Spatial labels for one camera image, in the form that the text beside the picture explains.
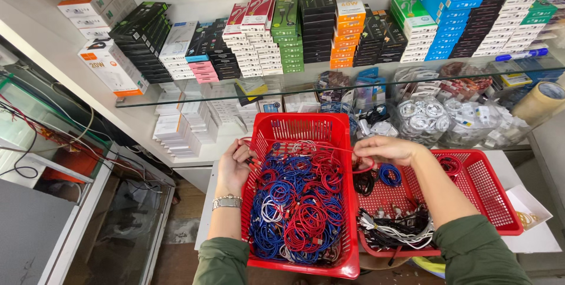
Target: glass panel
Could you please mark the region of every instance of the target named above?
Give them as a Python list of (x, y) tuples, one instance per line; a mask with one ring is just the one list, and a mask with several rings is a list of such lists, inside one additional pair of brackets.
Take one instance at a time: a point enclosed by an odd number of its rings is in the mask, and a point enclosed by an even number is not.
[[(493, 76), (499, 74), (509, 74), (509, 73), (523, 73), (523, 72), (543, 72), (555, 69), (565, 69), (565, 65), (562, 64), (551, 54), (545, 57), (531, 57), (528, 59), (520, 60), (509, 60), (503, 62), (495, 61), (495, 57), (469, 57), (463, 59), (448, 59), (448, 60), (436, 60), (427, 61), (420, 63), (384, 63), (374, 65), (372, 67), (355, 67), (355, 68), (344, 68), (332, 71), (343, 72), (343, 75), (349, 77), (349, 86), (322, 86), (319, 81), (319, 75), (322, 72), (328, 71), (328, 63), (313, 63), (305, 65), (305, 72), (300, 73), (289, 73), (282, 75), (265, 76), (263, 79), (265, 83), (274, 83), (279, 89), (268, 90), (263, 94), (295, 94), (295, 93), (306, 93), (312, 92), (313, 90), (332, 90), (332, 89), (353, 89), (357, 87), (367, 87), (367, 86), (377, 86), (377, 85), (394, 85), (399, 83), (407, 82), (420, 82), (420, 81), (430, 81), (438, 79), (458, 79), (460, 77), (479, 77), (479, 76)], [(426, 69), (432, 69), (437, 71), (440, 75), (435, 79), (406, 79), (401, 81), (395, 81), (394, 74), (408, 67), (423, 67)], [(378, 76), (385, 78), (385, 83), (379, 84), (364, 84), (364, 85), (354, 85), (354, 81), (357, 78), (357, 74), (360, 71), (369, 68), (378, 68)], [(240, 79), (243, 82), (252, 81), (254, 78)], [(116, 107), (135, 107), (135, 106), (149, 106), (167, 103), (178, 103), (178, 102), (200, 102), (200, 101), (210, 101), (210, 100), (226, 100), (231, 98), (244, 98), (244, 94), (238, 95), (236, 93), (236, 80), (235, 79), (224, 79), (219, 82), (198, 84), (196, 79), (180, 79), (176, 80), (175, 84), (180, 90), (185, 91), (185, 98), (183, 100), (178, 100), (177, 98), (171, 99), (167, 98), (165, 100), (159, 100), (159, 96), (163, 92), (159, 85), (151, 85), (144, 95), (127, 97), (125, 101), (121, 103), (116, 103)], [(214, 86), (220, 85), (234, 85), (233, 91), (229, 87), (217, 88), (221, 89), (221, 92), (214, 92)]]
[(171, 193), (167, 186), (154, 190), (108, 178), (64, 285), (142, 283)]
[[(75, 127), (74, 123), (67, 116), (53, 110), (43, 101), (20, 88), (20, 86), (13, 84), (9, 78), (0, 77), (0, 95), (26, 116), (53, 130), (66, 132), (75, 137), (82, 133), (82, 128), (78, 129)], [(0, 129), (2, 130), (0, 132), (0, 140), (8, 142), (12, 146), (17, 146), (18, 149), (28, 149), (33, 142), (34, 131), (32, 128), (24, 120), (13, 118), (7, 111), (0, 112)], [(68, 147), (57, 149), (61, 145), (60, 142), (64, 141), (64, 139), (57, 138), (56, 136), (51, 138), (54, 140), (46, 140), (44, 137), (38, 136), (33, 144), (32, 152), (35, 151), (37, 155), (45, 159), (73, 169), (92, 179), (96, 177), (102, 167), (102, 163), (98, 162), (99, 159), (95, 157), (92, 151), (69, 151)], [(111, 146), (110, 142), (104, 142), (90, 132), (84, 134), (80, 140), (85, 145), (90, 146), (98, 155), (106, 155)], [(4, 169), (2, 165), (7, 167), (4, 171), (12, 168), (14, 162), (21, 155), (22, 153), (17, 151), (0, 150), (0, 168)], [(43, 170), (39, 172), (39, 175), (49, 176), (50, 172), (51, 170), (47, 170), (47, 173), (46, 170)]]

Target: green sleeve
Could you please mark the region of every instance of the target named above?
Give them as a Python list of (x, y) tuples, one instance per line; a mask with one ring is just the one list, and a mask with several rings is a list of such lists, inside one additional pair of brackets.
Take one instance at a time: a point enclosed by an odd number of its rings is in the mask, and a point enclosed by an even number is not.
[(442, 225), (433, 240), (447, 262), (448, 285), (532, 284), (496, 228), (480, 214)]
[(206, 240), (198, 251), (198, 268), (193, 285), (247, 284), (245, 267), (249, 245), (234, 238)]

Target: silver watch band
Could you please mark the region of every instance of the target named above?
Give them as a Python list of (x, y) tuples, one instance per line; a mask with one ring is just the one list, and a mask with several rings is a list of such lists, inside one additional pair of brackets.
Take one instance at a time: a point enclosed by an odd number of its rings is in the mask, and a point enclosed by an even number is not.
[(243, 199), (241, 197), (236, 197), (236, 196), (234, 196), (230, 193), (229, 195), (226, 195), (225, 197), (220, 197), (220, 198), (214, 199), (214, 201), (212, 201), (212, 203), (214, 204), (214, 206), (212, 207), (212, 211), (214, 211), (216, 208), (219, 208), (219, 207), (222, 207), (222, 206), (227, 206), (227, 207), (230, 207), (230, 208), (240, 208), (241, 209), (241, 204), (243, 203)]

